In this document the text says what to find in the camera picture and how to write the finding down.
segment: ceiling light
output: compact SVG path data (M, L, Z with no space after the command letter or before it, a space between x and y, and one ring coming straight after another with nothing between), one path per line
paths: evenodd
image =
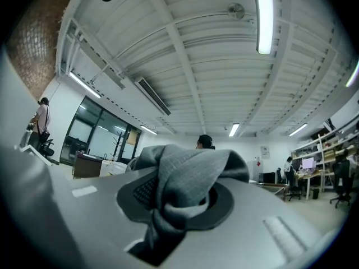
M108 129L103 128L102 126L98 126L98 127L101 128L101 129L104 129L105 131L108 131Z
M273 0L256 0L257 6L257 51L269 55L273 38Z
M234 123L233 124L233 127L232 127L232 129L231 129L231 132L229 133L229 136L230 137L233 137L234 136L234 134L236 133L236 131L238 130L238 127L240 126L240 124L239 123Z
M95 92L93 89L91 89L85 82L81 81L79 77L77 77L73 72L69 73L69 76L73 78L80 86L84 87L89 91L91 94L93 94L96 98L100 98L101 96Z
M122 130L122 131L126 131L125 129L123 129L123 128L119 128L118 126L114 126L115 128L118 128L118 129L120 129L120 130Z
M359 71L359 61L357 63L357 66L355 67L354 72L352 73L352 75L350 76L349 80L346 83L346 87L350 87L351 85L353 85L356 77L358 76L358 71Z
M301 129L304 129L306 126L308 126L307 123L305 123L304 125L302 125L299 129L295 130L294 132L292 132L289 136L293 136L295 135L297 132L299 132Z
M153 133L154 135L157 135L157 133L151 131L150 129L146 128L145 126L141 126L141 128L145 129L146 131Z

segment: sticker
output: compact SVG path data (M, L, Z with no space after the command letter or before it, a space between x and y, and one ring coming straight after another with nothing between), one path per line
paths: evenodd
M94 193L96 191L97 191L97 188L94 187L93 185L91 185L91 186L87 186L87 187L84 187L84 188L74 189L72 191L72 194L73 194L74 197L80 197L80 196L84 196L84 195L87 195L87 194Z

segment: brick wall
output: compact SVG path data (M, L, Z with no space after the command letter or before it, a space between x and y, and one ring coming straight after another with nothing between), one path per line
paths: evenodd
M58 32L69 1L34 0L6 44L15 70L36 99L54 77Z

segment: air vent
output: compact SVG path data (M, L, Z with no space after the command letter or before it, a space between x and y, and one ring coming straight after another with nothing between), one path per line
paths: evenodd
M166 107L164 102L160 99L160 97L155 93L155 91L151 88L151 86L146 82L144 78L139 78L135 81L135 85L143 92L147 98L149 98L152 103L164 114L170 115L171 112Z

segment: gray cloth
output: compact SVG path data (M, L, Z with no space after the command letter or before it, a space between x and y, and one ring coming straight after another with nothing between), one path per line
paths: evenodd
M249 181L246 163L232 150L152 146L144 148L127 169L139 170L155 165L159 167L156 208L152 211L151 224L142 244L141 250L147 252L143 259L153 258L158 253L166 254L177 246L185 236L186 221L206 210L208 192L218 177Z

